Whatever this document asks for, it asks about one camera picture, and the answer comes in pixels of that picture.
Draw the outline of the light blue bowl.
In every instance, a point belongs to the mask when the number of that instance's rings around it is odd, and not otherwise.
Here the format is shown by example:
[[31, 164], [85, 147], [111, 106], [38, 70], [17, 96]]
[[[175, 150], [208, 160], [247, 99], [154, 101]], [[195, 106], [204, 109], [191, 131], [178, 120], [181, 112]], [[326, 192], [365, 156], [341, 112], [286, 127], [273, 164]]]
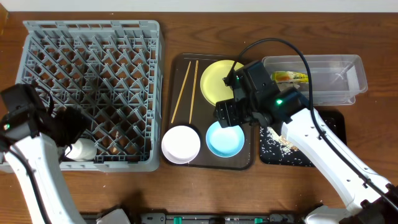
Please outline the light blue bowl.
[[242, 150], [245, 137], [240, 126], [222, 128], [216, 121], [208, 128], [205, 140], [208, 149], [214, 155], [229, 158]]

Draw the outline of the white plastic cup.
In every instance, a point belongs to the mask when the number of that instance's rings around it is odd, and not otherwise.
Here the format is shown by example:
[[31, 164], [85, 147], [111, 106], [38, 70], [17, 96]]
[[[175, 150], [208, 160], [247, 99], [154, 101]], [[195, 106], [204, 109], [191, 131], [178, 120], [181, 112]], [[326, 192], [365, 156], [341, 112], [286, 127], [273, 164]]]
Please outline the white plastic cup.
[[72, 147], [69, 147], [65, 151], [65, 155], [67, 158], [83, 162], [83, 161], [92, 161], [97, 153], [97, 148], [95, 143], [90, 139], [80, 138], [76, 141], [76, 143], [72, 144]]

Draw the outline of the rice and food scraps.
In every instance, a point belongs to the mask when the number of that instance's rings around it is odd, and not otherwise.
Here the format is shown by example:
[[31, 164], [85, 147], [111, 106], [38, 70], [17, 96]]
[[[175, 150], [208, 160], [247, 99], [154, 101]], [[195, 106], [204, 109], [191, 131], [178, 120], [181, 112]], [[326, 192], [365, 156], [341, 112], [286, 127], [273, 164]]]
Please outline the rice and food scraps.
[[271, 127], [260, 129], [260, 159], [266, 164], [292, 165], [297, 148]]

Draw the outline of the green orange snack wrapper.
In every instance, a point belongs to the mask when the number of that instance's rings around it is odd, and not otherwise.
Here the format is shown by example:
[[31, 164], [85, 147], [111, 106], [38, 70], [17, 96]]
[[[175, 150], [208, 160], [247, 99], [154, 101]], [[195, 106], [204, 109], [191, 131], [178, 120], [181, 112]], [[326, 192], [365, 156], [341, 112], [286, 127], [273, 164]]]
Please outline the green orange snack wrapper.
[[308, 83], [308, 75], [291, 71], [275, 71], [271, 79], [277, 83]]

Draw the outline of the wooden chopstick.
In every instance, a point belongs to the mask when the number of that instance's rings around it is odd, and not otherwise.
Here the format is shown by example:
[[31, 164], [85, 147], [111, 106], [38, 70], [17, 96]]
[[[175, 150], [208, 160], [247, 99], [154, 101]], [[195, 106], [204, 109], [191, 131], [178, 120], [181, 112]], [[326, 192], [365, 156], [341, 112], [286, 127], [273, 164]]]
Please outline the wooden chopstick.
[[187, 77], [188, 77], [188, 74], [189, 74], [189, 70], [190, 70], [191, 64], [192, 64], [192, 62], [189, 61], [187, 69], [186, 69], [186, 72], [185, 72], [185, 76], [184, 76], [184, 79], [183, 79], [183, 83], [182, 83], [180, 92], [178, 94], [177, 102], [176, 102], [176, 105], [175, 105], [175, 108], [174, 108], [174, 112], [173, 112], [173, 115], [172, 115], [172, 120], [170, 122], [171, 124], [174, 123], [174, 120], [175, 120], [175, 117], [176, 117], [176, 114], [177, 114], [177, 111], [178, 111], [178, 107], [179, 107], [179, 104], [180, 104], [180, 100], [182, 98], [182, 94], [183, 94], [183, 91], [184, 91], [184, 88], [185, 88], [185, 84], [186, 84], [186, 81], [187, 81]]
[[190, 116], [188, 123], [192, 123], [192, 117], [193, 117], [193, 107], [194, 107], [194, 102], [195, 102], [195, 92], [196, 92], [196, 86], [197, 86], [197, 76], [198, 76], [198, 64], [199, 61], [196, 60], [195, 62], [195, 73], [194, 73], [194, 79], [193, 79], [193, 87], [192, 87], [192, 97], [191, 97], [191, 103], [190, 103]]

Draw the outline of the white paper napkin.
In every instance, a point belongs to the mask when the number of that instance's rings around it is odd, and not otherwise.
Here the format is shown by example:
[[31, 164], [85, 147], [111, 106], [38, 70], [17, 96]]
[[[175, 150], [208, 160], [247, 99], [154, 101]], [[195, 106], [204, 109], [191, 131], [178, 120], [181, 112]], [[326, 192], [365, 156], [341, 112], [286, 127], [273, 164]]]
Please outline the white paper napkin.
[[277, 84], [277, 86], [279, 87], [280, 91], [284, 91], [290, 87], [295, 88], [295, 89], [299, 89], [300, 85], [297, 83], [289, 83], [289, 82], [280, 82]]

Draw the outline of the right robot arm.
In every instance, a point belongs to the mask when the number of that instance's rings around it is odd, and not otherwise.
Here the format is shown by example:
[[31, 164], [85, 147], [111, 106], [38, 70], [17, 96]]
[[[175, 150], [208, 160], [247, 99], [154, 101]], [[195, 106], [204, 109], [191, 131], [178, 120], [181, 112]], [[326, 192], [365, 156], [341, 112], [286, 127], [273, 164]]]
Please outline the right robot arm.
[[221, 127], [281, 122], [282, 136], [310, 159], [342, 199], [344, 209], [322, 205], [304, 223], [397, 223], [397, 187], [333, 133], [311, 99], [293, 87], [280, 91], [260, 61], [231, 68], [223, 81], [233, 98], [216, 103]]

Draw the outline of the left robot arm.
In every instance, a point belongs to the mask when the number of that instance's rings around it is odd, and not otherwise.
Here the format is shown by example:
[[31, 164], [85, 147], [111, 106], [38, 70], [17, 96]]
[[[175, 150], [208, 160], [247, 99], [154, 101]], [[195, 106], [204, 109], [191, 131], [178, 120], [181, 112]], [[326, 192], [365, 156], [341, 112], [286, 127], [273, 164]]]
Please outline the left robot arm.
[[33, 223], [84, 223], [70, 195], [60, 160], [90, 124], [79, 110], [53, 113], [33, 85], [1, 92], [7, 114], [1, 119], [1, 152], [14, 171]]

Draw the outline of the clear plastic waste bin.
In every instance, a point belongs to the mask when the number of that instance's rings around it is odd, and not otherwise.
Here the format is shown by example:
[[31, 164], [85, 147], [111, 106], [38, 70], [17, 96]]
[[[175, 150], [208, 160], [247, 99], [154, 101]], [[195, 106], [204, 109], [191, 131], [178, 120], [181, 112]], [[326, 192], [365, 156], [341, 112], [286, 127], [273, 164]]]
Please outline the clear plastic waste bin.
[[[368, 90], [368, 81], [358, 55], [304, 55], [312, 74], [315, 106], [352, 105], [356, 95]], [[262, 59], [268, 72], [291, 71], [307, 74], [298, 55], [268, 56]], [[308, 83], [298, 83], [308, 98]]]

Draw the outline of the yellow round plate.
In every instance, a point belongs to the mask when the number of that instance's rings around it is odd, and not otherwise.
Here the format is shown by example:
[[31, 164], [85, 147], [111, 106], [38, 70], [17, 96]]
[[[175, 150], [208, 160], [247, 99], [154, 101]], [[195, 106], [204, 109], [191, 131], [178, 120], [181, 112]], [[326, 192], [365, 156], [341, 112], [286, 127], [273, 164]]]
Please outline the yellow round plate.
[[203, 72], [200, 79], [200, 90], [211, 105], [214, 106], [219, 101], [233, 98], [232, 89], [223, 81], [233, 64], [233, 60], [220, 60], [209, 65]]

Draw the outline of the dark brown serving tray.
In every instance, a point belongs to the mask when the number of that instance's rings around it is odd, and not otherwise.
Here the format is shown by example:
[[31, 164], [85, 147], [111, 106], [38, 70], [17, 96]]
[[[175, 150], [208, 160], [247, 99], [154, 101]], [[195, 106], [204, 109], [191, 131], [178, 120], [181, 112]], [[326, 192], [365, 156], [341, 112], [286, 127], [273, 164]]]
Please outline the dark brown serving tray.
[[[169, 97], [165, 100], [168, 104], [169, 118], [166, 129], [170, 129], [178, 125], [186, 125], [194, 129], [201, 140], [200, 152], [189, 163], [184, 164], [185, 167], [200, 167], [208, 169], [228, 169], [228, 170], [245, 170], [248, 169], [254, 162], [255, 158], [255, 143], [254, 143], [254, 128], [248, 124], [241, 126], [244, 132], [245, 142], [242, 150], [235, 156], [229, 158], [222, 158], [214, 155], [206, 145], [206, 132], [208, 128], [216, 121], [213, 116], [215, 107], [205, 100], [200, 90], [200, 78], [205, 69], [214, 62], [219, 60], [233, 60], [233, 56], [226, 55], [208, 55], [208, 54], [180, 54], [176, 56], [172, 62], [172, 70], [170, 72], [169, 81]], [[195, 102], [193, 107], [192, 123], [189, 124], [190, 103], [192, 97], [193, 79], [195, 73], [195, 62], [198, 64], [197, 86], [195, 92]], [[185, 72], [189, 61], [192, 62], [185, 88], [180, 100], [178, 111], [171, 124], [172, 115], [177, 102], [178, 94], [180, 92]]]

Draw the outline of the black plastic tray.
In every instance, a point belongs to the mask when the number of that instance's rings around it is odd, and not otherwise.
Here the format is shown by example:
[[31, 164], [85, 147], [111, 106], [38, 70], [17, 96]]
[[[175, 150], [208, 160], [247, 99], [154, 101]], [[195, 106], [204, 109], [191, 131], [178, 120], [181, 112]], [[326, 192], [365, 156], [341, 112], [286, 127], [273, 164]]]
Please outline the black plastic tray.
[[[320, 110], [319, 115], [337, 137], [346, 144], [344, 116], [338, 110]], [[260, 128], [260, 159], [265, 164], [314, 167], [291, 142], [279, 136], [281, 124]]]

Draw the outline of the pink round bowl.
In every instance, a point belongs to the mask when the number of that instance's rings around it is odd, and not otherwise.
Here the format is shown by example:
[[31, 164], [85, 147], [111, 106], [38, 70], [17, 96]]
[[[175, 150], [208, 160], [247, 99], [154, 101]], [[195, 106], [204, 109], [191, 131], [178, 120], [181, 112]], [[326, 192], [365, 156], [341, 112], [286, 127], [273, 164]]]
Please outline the pink round bowl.
[[197, 132], [188, 126], [175, 126], [162, 138], [162, 152], [174, 164], [186, 164], [200, 152], [201, 141]]

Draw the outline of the grey plastic dish rack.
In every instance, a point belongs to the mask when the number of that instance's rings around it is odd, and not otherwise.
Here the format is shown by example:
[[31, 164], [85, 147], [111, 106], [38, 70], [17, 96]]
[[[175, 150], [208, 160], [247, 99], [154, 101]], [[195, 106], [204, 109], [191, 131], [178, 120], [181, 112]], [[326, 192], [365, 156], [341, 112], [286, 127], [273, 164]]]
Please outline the grey plastic dish rack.
[[45, 105], [90, 118], [88, 161], [62, 170], [152, 172], [160, 164], [164, 38], [155, 20], [25, 21], [16, 83], [36, 83]]

